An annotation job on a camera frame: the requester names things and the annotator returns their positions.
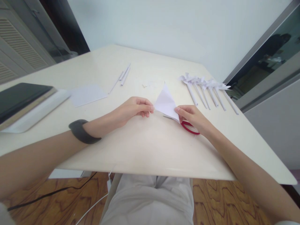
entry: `scissors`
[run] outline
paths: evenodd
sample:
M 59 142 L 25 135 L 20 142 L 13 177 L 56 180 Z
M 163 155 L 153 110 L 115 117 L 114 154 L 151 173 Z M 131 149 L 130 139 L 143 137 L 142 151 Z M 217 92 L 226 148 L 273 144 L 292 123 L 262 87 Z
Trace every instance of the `scissors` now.
M 164 117 L 167 117 L 167 118 L 170 118 L 170 119 L 173 119 L 172 117 L 169 117 L 167 115 L 163 115 Z M 188 126 L 191 126 L 191 127 L 194 127 L 192 124 L 190 124 L 189 122 L 187 121 L 182 121 L 181 123 L 181 126 L 183 126 L 184 129 L 186 129 L 188 132 L 192 133 L 192 134 L 195 134 L 195 135 L 199 135 L 200 133 L 199 132 L 194 132 L 194 131 L 191 131 L 190 129 L 188 129 L 185 125 L 188 125 Z

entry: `black cable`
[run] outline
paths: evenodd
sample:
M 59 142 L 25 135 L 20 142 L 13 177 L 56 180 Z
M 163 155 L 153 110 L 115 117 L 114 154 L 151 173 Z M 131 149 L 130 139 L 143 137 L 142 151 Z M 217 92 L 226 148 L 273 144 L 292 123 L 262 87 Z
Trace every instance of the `black cable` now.
M 86 183 L 89 182 L 89 181 L 95 176 L 96 173 L 97 173 L 97 172 L 95 172 L 95 173 L 94 173 L 94 174 L 93 174 L 93 175 L 92 175 L 92 176 L 91 176 L 91 177 L 90 177 L 83 185 L 81 185 L 81 187 L 73 187 L 73 186 L 71 186 L 71 187 L 64 187 L 64 188 L 59 189 L 59 190 L 57 190 L 57 191 L 54 191 L 54 192 L 51 192 L 51 193 L 42 195 L 41 197 L 38 197 L 37 199 L 32 200 L 32 201 L 30 201 L 30 202 L 27 202 L 27 203 L 23 203 L 23 204 L 19 204 L 19 205 L 16 205 L 16 206 L 9 207 L 9 208 L 7 209 L 7 211 L 11 211 L 11 210 L 14 210 L 14 209 L 17 209 L 17 208 L 21 208 L 21 207 L 30 205 L 30 204 L 35 203 L 35 202 L 37 202 L 37 201 L 39 201 L 39 200 L 41 200 L 41 199 L 43 199 L 43 198 L 45 198 L 45 197 L 49 197 L 49 196 L 54 195 L 54 194 L 56 194 L 56 193 L 58 193 L 58 192 L 67 190 L 67 189 L 69 189 L 69 188 L 73 188 L 73 189 L 79 190 L 79 189 L 81 189 L 84 185 L 86 185 Z

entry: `fitness tracker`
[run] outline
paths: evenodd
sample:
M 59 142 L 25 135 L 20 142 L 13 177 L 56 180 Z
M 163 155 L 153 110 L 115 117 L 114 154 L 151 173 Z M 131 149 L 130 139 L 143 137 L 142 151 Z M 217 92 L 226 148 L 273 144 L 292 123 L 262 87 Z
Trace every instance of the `fitness tracker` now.
M 69 124 L 69 128 L 71 129 L 73 135 L 85 144 L 94 144 L 101 140 L 101 138 L 92 137 L 89 135 L 83 128 L 83 124 L 87 123 L 86 120 L 76 120 Z

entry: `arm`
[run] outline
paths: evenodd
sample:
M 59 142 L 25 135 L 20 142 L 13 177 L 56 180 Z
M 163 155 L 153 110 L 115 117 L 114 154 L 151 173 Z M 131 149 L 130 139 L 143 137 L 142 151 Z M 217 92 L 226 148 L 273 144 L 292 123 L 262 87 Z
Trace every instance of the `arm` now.
M 284 220 L 300 223 L 300 209 L 288 193 L 218 131 L 195 106 L 179 106 L 175 111 L 180 122 L 187 119 L 218 150 L 239 182 L 273 223 Z
M 154 107 L 145 98 L 131 97 L 114 111 L 83 125 L 85 131 L 100 138 L 124 126 L 135 115 L 149 117 Z M 30 184 L 57 165 L 88 146 L 71 131 L 41 140 L 0 157 L 0 198 Z

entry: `book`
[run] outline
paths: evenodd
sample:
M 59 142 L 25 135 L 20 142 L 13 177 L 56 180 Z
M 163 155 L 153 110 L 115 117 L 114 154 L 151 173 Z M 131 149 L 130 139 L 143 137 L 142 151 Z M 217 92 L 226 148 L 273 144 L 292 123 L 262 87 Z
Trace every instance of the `book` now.
M 0 92 L 0 130 L 9 127 L 56 91 L 52 86 L 19 83 Z

